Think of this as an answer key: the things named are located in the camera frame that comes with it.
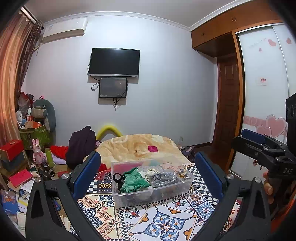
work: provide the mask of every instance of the curtain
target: curtain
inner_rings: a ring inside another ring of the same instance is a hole
[[[22,56],[20,59],[20,66],[18,69],[16,87],[15,87],[15,108],[17,110],[18,110],[18,99],[20,97],[22,84],[24,83],[25,75],[28,70],[29,62],[31,60],[31,57],[34,51],[34,47],[40,38],[42,27],[43,27],[43,22],[41,20],[38,20],[34,24],[27,38],[24,50],[22,52]]]
[[[0,36],[0,146],[20,139],[15,117],[15,87],[21,55],[32,27],[19,12]]]

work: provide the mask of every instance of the wooden floor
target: wooden floor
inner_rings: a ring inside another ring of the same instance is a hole
[[[215,164],[218,164],[222,170],[225,170],[225,163],[228,160],[228,154],[224,153],[223,150],[215,149],[212,146],[203,146],[203,147],[196,147],[194,152],[197,153],[199,151],[203,151],[208,158]]]

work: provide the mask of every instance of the green bottle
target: green bottle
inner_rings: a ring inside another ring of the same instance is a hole
[[[52,152],[50,151],[49,148],[45,148],[45,155],[47,157],[47,163],[50,167],[54,167],[55,166],[55,163],[54,163],[54,160],[52,158]]]

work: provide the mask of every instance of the patterned mat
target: patterned mat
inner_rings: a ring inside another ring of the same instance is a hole
[[[187,194],[134,207],[115,209],[112,197],[111,170],[98,173],[78,204],[97,231],[107,240],[188,241],[208,221],[218,200],[195,166],[188,170],[195,176]],[[239,203],[225,223],[227,231],[239,210]]]

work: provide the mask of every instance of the upper cabinet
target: upper cabinet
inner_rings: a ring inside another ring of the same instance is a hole
[[[192,47],[195,49],[197,46],[232,30],[269,20],[281,22],[280,17],[271,10],[267,1],[247,2],[194,29],[191,32]]]
[[[237,28],[280,19],[266,1],[251,1],[233,8],[229,12],[233,15]]]

